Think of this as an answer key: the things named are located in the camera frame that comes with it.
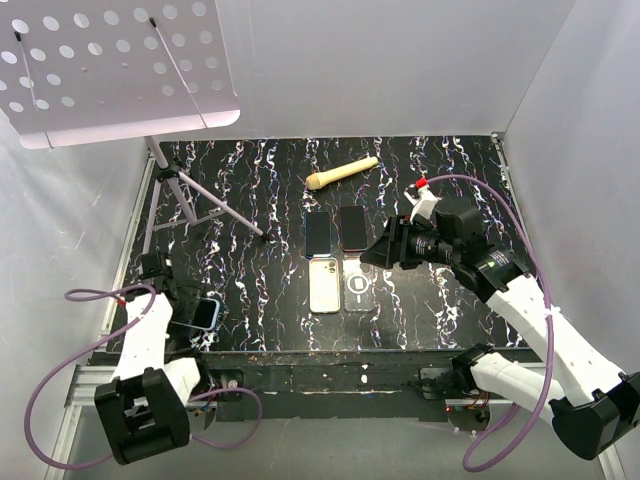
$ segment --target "black marble surface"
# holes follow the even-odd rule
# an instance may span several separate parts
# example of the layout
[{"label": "black marble surface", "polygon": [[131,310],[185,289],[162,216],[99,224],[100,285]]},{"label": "black marble surface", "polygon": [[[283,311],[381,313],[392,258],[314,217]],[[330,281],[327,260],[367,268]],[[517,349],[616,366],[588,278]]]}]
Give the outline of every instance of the black marble surface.
[{"label": "black marble surface", "polygon": [[[406,186],[421,176],[462,173],[500,191],[511,203],[506,177],[489,137],[391,137],[270,139],[165,143],[167,157],[178,156],[190,175],[252,222],[275,242],[264,244],[229,215],[196,226],[155,232],[152,249],[169,251],[176,276],[209,284],[226,312],[216,332],[192,340],[204,351],[421,350],[466,348],[477,342],[526,346],[517,332],[461,287],[445,267],[374,270],[376,308],[370,313],[318,315],[309,311],[308,260],[304,257],[305,212],[332,214],[333,256],[343,258],[337,213],[362,205],[369,241],[391,214],[409,213]],[[309,191],[305,178],[365,156],[380,166]],[[488,194],[462,182],[434,184],[438,196],[464,195],[483,211],[488,237],[524,255],[505,212]],[[199,216],[213,205],[187,193]],[[147,194],[126,283],[142,249],[151,197]],[[183,218],[163,188],[157,224]],[[121,325],[114,322],[114,328]],[[111,345],[118,350],[119,345]]]}]

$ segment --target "floor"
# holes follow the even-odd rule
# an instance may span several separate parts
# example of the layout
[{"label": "floor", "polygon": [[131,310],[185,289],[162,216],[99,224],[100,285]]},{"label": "floor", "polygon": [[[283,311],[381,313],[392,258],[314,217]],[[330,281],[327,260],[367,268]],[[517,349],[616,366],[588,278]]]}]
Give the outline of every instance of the floor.
[{"label": "floor", "polygon": [[[169,251],[176,275],[208,284],[225,304],[217,331],[196,335],[203,351],[361,351],[466,348],[475,343],[526,346],[517,332],[437,265],[417,270],[374,271],[376,308],[370,313],[317,315],[309,310],[308,260],[304,257],[305,212],[328,211],[338,260],[337,212],[365,208],[369,242],[389,215],[409,213],[405,187],[422,176],[463,173],[500,191],[512,203],[506,175],[490,137],[383,137],[176,142],[162,144],[205,188],[267,230],[264,244],[229,215],[205,224],[158,230],[152,249]],[[318,191],[305,188],[312,172],[377,156],[380,166]],[[446,182],[438,196],[462,195],[485,216],[488,237],[524,255],[524,247],[495,200],[476,187]],[[136,235],[129,273],[142,250],[151,189]],[[189,197],[199,216],[213,207]],[[157,224],[181,219],[180,207],[162,191]],[[124,321],[117,316],[114,328]],[[118,351],[118,342],[110,345]]]},{"label": "floor", "polygon": [[[492,410],[497,419],[501,413]],[[521,413],[481,445],[477,465],[504,447],[522,427]],[[249,422],[215,423],[204,436],[221,443],[240,438]],[[100,458],[109,445],[95,411],[84,409],[71,454],[72,462]],[[419,423],[411,418],[265,420],[246,445],[216,450],[190,445],[125,467],[110,460],[88,470],[67,472],[66,480],[118,478],[261,478],[261,479],[576,479],[604,478],[597,460],[571,454],[549,425],[539,422],[508,458],[483,473],[467,473],[462,456],[471,437],[454,433],[447,423]]]}]

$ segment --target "wire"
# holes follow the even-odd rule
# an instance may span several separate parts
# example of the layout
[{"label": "wire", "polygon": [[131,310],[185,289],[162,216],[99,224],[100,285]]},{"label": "wire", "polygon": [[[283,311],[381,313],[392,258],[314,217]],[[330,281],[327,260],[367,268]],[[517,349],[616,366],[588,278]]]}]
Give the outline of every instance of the wire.
[{"label": "wire", "polygon": [[487,404],[489,403],[489,397],[491,396],[491,392],[487,392],[487,396],[484,399],[484,402],[482,403],[482,405],[480,405],[480,408],[484,408],[487,406]]},{"label": "wire", "polygon": [[[31,415],[33,414],[33,406],[35,405],[36,400],[38,399],[38,396],[40,395],[40,392],[42,392],[42,389],[44,388],[44,386],[47,383],[49,383],[49,380],[51,380],[60,370],[62,370],[64,367],[74,362],[78,358],[83,357],[84,355],[87,355],[88,353],[94,351],[99,346],[104,345],[107,342],[110,342],[114,338],[119,337],[120,335],[124,334],[131,328],[135,327],[138,324],[138,322],[140,322],[140,320],[143,318],[143,316],[146,315],[149,312],[149,310],[151,310],[151,306],[153,305],[153,302],[156,299],[156,291],[153,289],[153,287],[149,285],[144,285],[144,284],[131,285],[128,287],[121,288],[120,290],[113,290],[111,292],[105,292],[103,290],[91,290],[86,288],[78,288],[74,290],[69,290],[67,293],[64,294],[64,298],[66,300],[69,300],[70,302],[91,302],[93,300],[100,300],[102,298],[109,298],[109,297],[117,298],[116,295],[131,292],[133,290],[140,290],[140,289],[148,290],[149,293],[151,294],[151,298],[149,299],[149,303],[147,304],[147,306],[144,307],[144,309],[142,310],[142,313],[140,314],[139,317],[136,317],[131,322],[127,323],[124,327],[119,328],[118,330],[113,332],[111,335],[108,335],[96,342],[93,342],[91,345],[85,347],[80,352],[74,353],[66,360],[63,360],[62,362],[60,362],[58,365],[53,367],[51,371],[47,373],[42,380],[40,380],[40,383],[38,383],[38,385],[36,385],[36,388],[33,390],[33,393],[31,394],[31,397],[27,402],[27,409],[24,412],[24,435],[25,435],[25,438],[27,439],[27,443],[29,444],[29,448],[31,448],[31,451],[35,453],[36,456],[47,465],[60,468],[63,470],[82,470],[84,468],[91,468],[91,467],[95,467],[96,465],[100,465],[101,463],[104,463],[113,457],[113,455],[109,454],[97,460],[92,460],[91,462],[74,464],[74,463],[61,463],[47,456],[42,450],[40,450],[40,447],[38,447],[35,439],[33,438],[33,432],[31,430]],[[91,294],[91,295],[84,296],[84,297],[75,296],[76,294],[79,294],[79,293]]]},{"label": "wire", "polygon": [[[140,289],[148,290],[149,293],[151,294],[151,298],[149,299],[149,303],[142,310],[142,312],[141,312],[139,317],[134,318],[131,322],[127,323],[124,327],[119,328],[118,330],[116,330],[112,334],[110,334],[110,335],[108,335],[108,336],[106,336],[106,337],[104,337],[104,338],[92,343],[91,345],[85,347],[82,351],[73,354],[72,356],[70,356],[66,360],[63,360],[61,363],[56,365],[49,373],[47,373],[45,375],[45,377],[40,381],[40,383],[38,383],[36,388],[33,390],[33,393],[31,394],[31,397],[29,398],[29,401],[27,402],[27,408],[26,408],[25,413],[24,413],[24,435],[25,435],[25,438],[27,440],[27,444],[29,445],[29,448],[31,448],[31,451],[40,460],[42,460],[47,465],[50,465],[52,467],[59,468],[59,469],[62,469],[62,470],[83,470],[85,468],[95,467],[95,466],[100,465],[101,463],[104,463],[107,460],[110,460],[111,458],[113,458],[113,455],[109,454],[109,455],[106,455],[106,456],[104,456],[102,458],[98,458],[97,460],[92,460],[90,462],[85,462],[85,463],[75,463],[74,464],[74,463],[61,463],[61,462],[58,462],[58,461],[54,460],[53,458],[47,456],[40,449],[40,447],[38,447],[38,445],[36,444],[35,439],[33,438],[33,431],[32,431],[32,428],[31,428],[31,417],[32,417],[32,414],[33,414],[33,407],[34,407],[34,405],[36,403],[36,400],[38,399],[38,396],[42,392],[42,389],[45,387],[45,385],[47,383],[49,383],[49,381],[58,372],[60,372],[60,370],[62,370],[64,367],[66,367],[67,365],[71,364],[72,362],[74,362],[78,358],[80,358],[80,357],[82,357],[84,355],[87,355],[88,353],[92,352],[93,350],[95,350],[96,348],[100,347],[101,345],[104,345],[104,344],[110,342],[111,340],[113,340],[114,338],[117,338],[120,335],[125,334],[128,330],[130,330],[131,328],[136,326],[144,318],[144,316],[151,310],[151,307],[153,306],[153,302],[156,299],[156,291],[153,289],[153,287],[151,287],[149,285],[145,285],[145,284],[130,285],[128,287],[124,287],[124,288],[121,288],[119,290],[113,290],[111,292],[107,292],[107,291],[104,291],[104,290],[93,290],[93,289],[88,289],[88,288],[78,288],[78,289],[74,289],[74,290],[69,290],[68,292],[66,292],[64,294],[64,298],[66,300],[70,301],[70,302],[91,302],[91,301],[100,300],[100,299],[103,299],[103,298],[115,298],[116,300],[118,300],[118,295],[125,294],[127,292],[131,292],[131,291],[134,291],[134,290],[140,290]],[[78,297],[77,296],[78,294],[85,294],[85,296]],[[253,392],[251,390],[248,390],[246,388],[221,388],[221,389],[217,389],[217,390],[210,390],[207,393],[203,393],[203,394],[200,394],[200,395],[196,395],[195,397],[192,397],[190,399],[190,401],[196,401],[196,400],[199,400],[199,399],[202,399],[202,398],[212,397],[212,396],[220,394],[220,393],[243,393],[243,394],[249,395],[250,397],[252,397],[256,401],[256,403],[258,405],[258,419],[254,423],[253,428],[250,430],[249,434],[246,435],[244,438],[242,438],[238,442],[235,442],[235,443],[232,443],[232,444],[229,444],[229,445],[217,444],[215,442],[211,442],[211,441],[209,441],[209,440],[207,440],[205,438],[202,438],[200,436],[197,436],[197,435],[192,435],[192,438],[194,438],[195,440],[198,440],[199,442],[202,442],[202,443],[205,443],[205,444],[210,445],[212,447],[215,447],[215,448],[220,448],[220,449],[235,448],[235,447],[238,447],[238,446],[246,443],[253,436],[253,434],[256,432],[256,430],[260,426],[260,422],[262,420],[262,402],[260,401],[260,397],[258,397],[258,395],[255,392]]]},{"label": "wire", "polygon": [[[550,311],[551,310],[551,290],[549,288],[549,282],[547,280],[547,277],[543,272],[542,265],[535,254],[535,251],[533,249],[533,246],[531,245],[531,242],[529,241],[529,239],[524,233],[524,229],[522,228],[520,221],[518,220],[516,215],[513,213],[513,211],[511,210],[511,207],[509,207],[509,204],[505,201],[502,195],[500,195],[496,190],[494,190],[492,187],[490,187],[483,181],[478,180],[477,178],[474,178],[474,177],[470,177],[468,175],[459,175],[459,174],[440,175],[440,176],[428,179],[427,182],[435,183],[435,182],[441,182],[443,180],[464,180],[474,185],[477,185],[479,187],[482,187],[485,190],[487,190],[495,198],[495,200],[506,210],[507,214],[509,215],[509,218],[511,219],[511,221],[513,222],[513,225],[516,228],[516,231],[518,232],[518,235],[520,235],[522,242],[524,243],[527,251],[529,252],[529,257],[531,258],[533,265],[536,268],[536,272],[538,273],[538,278],[540,279],[540,284],[542,285],[542,293],[544,295],[544,306],[547,309],[547,311]],[[522,440],[525,439],[525,437],[529,434],[529,432],[531,431],[535,423],[538,421],[538,418],[540,418],[540,413],[542,412],[542,409],[545,406],[547,396],[549,395],[549,389],[551,387],[551,380],[553,378],[553,355],[555,350],[555,344],[554,344],[554,336],[553,336],[553,317],[550,313],[546,315],[546,323],[547,323],[547,355],[545,359],[544,381],[542,382],[542,390],[540,392],[540,397],[538,398],[538,401],[536,402],[536,406],[531,412],[531,417],[527,420],[525,425],[522,427],[520,432],[518,432],[518,434],[514,437],[514,439],[504,449],[502,449],[502,451],[500,451],[495,457],[493,457],[491,460],[481,465],[471,466],[469,464],[469,460],[471,459],[471,455],[473,455],[473,452],[475,451],[475,449],[478,448],[478,446],[489,435],[491,435],[491,433],[493,433],[497,429],[495,428],[495,425],[494,425],[494,427],[485,430],[485,432],[482,435],[480,435],[476,440],[474,440],[474,442],[471,444],[467,452],[464,454],[464,458],[462,459],[462,466],[466,471],[472,472],[472,473],[482,472],[484,470],[487,470],[493,467],[494,465],[498,464],[502,460],[504,460],[511,452],[513,452],[518,447],[518,445],[520,445]],[[504,424],[502,424],[502,426],[509,423],[513,419],[513,417],[515,417],[519,408],[520,407],[516,406],[514,407],[514,409],[512,409],[512,410],[515,410],[514,412],[510,411],[510,413],[505,415],[504,419],[506,419],[506,421],[504,422]]]},{"label": "wire", "polygon": [[478,393],[478,396],[476,397],[476,399],[467,408],[471,408],[471,409],[476,408],[476,405],[478,404],[478,402],[480,401],[480,399],[483,396],[485,397],[484,403],[482,405],[480,405],[480,407],[478,407],[478,408],[486,407],[487,406],[487,402],[489,401],[489,392],[485,392],[484,390],[480,390],[480,393]]},{"label": "wire", "polygon": [[231,448],[236,448],[236,447],[239,447],[240,445],[247,443],[249,439],[253,437],[253,434],[256,433],[256,430],[258,430],[258,427],[262,422],[262,402],[260,401],[260,397],[258,397],[258,395],[253,390],[249,390],[242,387],[217,388],[215,390],[209,390],[206,393],[201,393],[200,395],[196,395],[195,397],[192,397],[191,401],[195,402],[196,400],[202,400],[203,398],[209,398],[214,395],[219,395],[221,393],[244,393],[245,395],[249,395],[251,398],[253,398],[256,401],[256,405],[258,406],[258,418],[254,422],[253,427],[251,427],[251,430],[249,430],[249,433],[247,433],[243,438],[241,438],[237,442],[229,443],[229,444],[212,442],[211,440],[207,440],[206,438],[201,437],[200,435],[192,435],[191,438],[201,443],[204,443],[206,445],[209,445],[210,447],[229,450]]}]

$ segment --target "white wall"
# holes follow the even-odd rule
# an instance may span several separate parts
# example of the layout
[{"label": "white wall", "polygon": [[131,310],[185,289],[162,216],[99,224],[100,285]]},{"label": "white wall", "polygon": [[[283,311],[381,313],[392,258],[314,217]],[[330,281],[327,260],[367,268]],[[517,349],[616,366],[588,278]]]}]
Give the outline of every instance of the white wall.
[{"label": "white wall", "polygon": [[[555,302],[629,373],[640,370],[639,59],[640,3],[578,0],[506,136]],[[640,475],[639,435],[618,444],[627,478]]]},{"label": "white wall", "polygon": [[218,0],[242,106],[165,138],[504,131],[574,0]]},{"label": "white wall", "polygon": [[[111,287],[145,157],[142,140],[25,150],[0,112],[0,478],[44,475],[24,439],[24,408],[53,365],[96,339],[106,304],[71,304],[62,294]],[[72,370],[36,405],[35,435],[47,453]]]}]

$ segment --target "robotic arm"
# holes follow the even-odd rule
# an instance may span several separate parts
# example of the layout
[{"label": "robotic arm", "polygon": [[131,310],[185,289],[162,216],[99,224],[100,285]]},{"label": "robotic arm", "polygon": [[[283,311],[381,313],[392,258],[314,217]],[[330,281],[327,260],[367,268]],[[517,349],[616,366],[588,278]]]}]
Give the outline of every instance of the robotic arm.
[{"label": "robotic arm", "polygon": [[[169,321],[184,307],[166,254],[141,258],[139,281],[154,287],[156,300],[124,339],[111,382],[96,388],[94,402],[115,459],[121,465],[189,443],[185,405],[200,382],[193,357],[165,365],[164,346]],[[148,293],[127,298],[131,322],[148,304]]]},{"label": "robotic arm", "polygon": [[[480,211],[463,198],[438,199],[424,179],[405,195],[414,205],[411,215],[390,217],[382,237],[360,260],[387,269],[395,263],[414,269],[423,261],[450,266],[463,286],[545,358],[548,312],[542,291],[512,251],[487,242]],[[640,421],[640,373],[622,372],[559,312],[553,321],[554,379],[541,417],[573,453],[591,460]],[[489,346],[476,345],[452,363],[465,391],[494,392],[529,410],[540,397],[543,377]]]}]

